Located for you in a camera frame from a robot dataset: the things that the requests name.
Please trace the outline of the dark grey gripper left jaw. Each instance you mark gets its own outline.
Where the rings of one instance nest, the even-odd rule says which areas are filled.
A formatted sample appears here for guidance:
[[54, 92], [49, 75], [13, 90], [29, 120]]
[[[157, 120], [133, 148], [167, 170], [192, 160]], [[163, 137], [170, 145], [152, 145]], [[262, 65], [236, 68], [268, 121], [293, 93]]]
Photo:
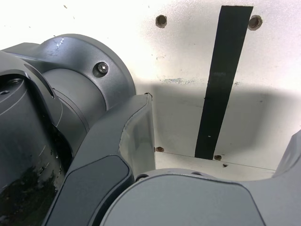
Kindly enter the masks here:
[[155, 169], [152, 96], [135, 95], [89, 130], [44, 220], [47, 226], [98, 226], [111, 204]]

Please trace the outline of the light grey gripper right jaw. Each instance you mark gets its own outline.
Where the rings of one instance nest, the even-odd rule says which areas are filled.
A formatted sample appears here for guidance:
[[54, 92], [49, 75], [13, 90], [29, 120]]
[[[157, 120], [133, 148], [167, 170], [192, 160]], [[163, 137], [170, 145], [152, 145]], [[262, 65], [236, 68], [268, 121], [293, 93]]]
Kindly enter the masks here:
[[301, 223], [301, 135], [292, 136], [274, 175], [226, 181], [172, 169], [126, 189], [103, 226], [298, 226]]

